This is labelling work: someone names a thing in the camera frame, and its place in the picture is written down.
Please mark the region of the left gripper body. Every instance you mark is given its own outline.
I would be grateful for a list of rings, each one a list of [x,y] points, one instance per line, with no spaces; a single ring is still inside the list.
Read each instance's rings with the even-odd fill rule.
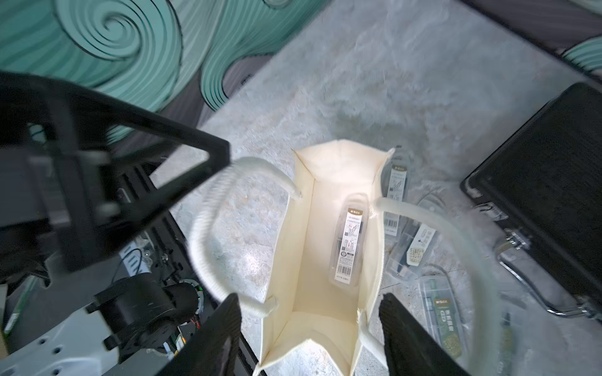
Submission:
[[[117,196],[126,168],[175,145],[208,154],[131,204]],[[110,258],[230,164],[224,139],[68,81],[1,75],[1,275],[53,254],[70,271]]]

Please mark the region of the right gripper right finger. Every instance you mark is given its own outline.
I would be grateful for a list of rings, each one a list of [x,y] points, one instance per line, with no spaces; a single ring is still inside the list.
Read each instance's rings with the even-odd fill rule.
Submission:
[[[466,375],[392,294],[379,305],[384,352],[390,375]]]

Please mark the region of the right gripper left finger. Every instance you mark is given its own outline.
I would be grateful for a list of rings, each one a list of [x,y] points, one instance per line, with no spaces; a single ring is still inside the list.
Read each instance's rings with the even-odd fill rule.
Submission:
[[[233,375],[240,336],[239,298],[230,294],[157,376]]]

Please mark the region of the white label compass case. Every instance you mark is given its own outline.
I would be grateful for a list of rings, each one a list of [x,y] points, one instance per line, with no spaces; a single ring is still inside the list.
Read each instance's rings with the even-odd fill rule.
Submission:
[[[329,281],[349,295],[358,289],[367,225],[367,195],[356,193],[347,196],[335,226]]]

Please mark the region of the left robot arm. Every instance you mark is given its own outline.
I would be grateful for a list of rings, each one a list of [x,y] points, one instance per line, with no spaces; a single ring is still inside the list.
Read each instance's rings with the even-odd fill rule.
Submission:
[[[208,159],[131,203],[120,173],[185,145]],[[1,75],[1,278],[57,255],[79,271],[117,254],[230,163],[224,139],[68,81]],[[191,320],[198,294],[150,274],[118,280],[1,363],[4,375],[101,375],[160,346]]]

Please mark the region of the clear compass case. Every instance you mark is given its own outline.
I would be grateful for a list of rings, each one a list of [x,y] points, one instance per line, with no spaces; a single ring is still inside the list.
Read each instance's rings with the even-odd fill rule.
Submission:
[[[387,183],[383,186],[386,192],[385,197],[393,201],[403,201],[407,183],[408,170],[406,167],[391,163],[387,174]],[[399,229],[400,216],[386,212],[384,214],[385,235],[396,237]]]

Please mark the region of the cream canvas tote bag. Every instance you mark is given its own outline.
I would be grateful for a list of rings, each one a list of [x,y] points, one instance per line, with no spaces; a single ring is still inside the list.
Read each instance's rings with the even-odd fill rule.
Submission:
[[[387,362],[368,322],[383,278],[383,216],[389,212],[433,227],[456,250],[470,277],[475,311],[467,371],[492,373],[501,337],[499,301],[481,251],[444,216],[382,196],[380,174],[390,156],[356,142],[335,140],[298,150],[294,177],[261,158],[241,158],[217,174],[191,227],[188,255],[203,285],[218,300],[234,291],[219,274],[211,251],[212,228],[221,205],[239,180],[254,174],[266,176],[289,196],[267,297],[260,301],[239,296],[241,308],[261,320],[260,370],[306,342],[321,346],[342,375],[354,373],[363,350]],[[368,225],[358,289],[349,295],[330,283],[329,264],[343,202],[356,193],[368,197]]]

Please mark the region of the green label compass case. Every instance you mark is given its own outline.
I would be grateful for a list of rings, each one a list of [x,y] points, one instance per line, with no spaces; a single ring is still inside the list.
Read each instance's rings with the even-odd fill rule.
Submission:
[[[428,332],[456,363],[467,366],[466,341],[448,278],[445,275],[422,276],[419,287]]]

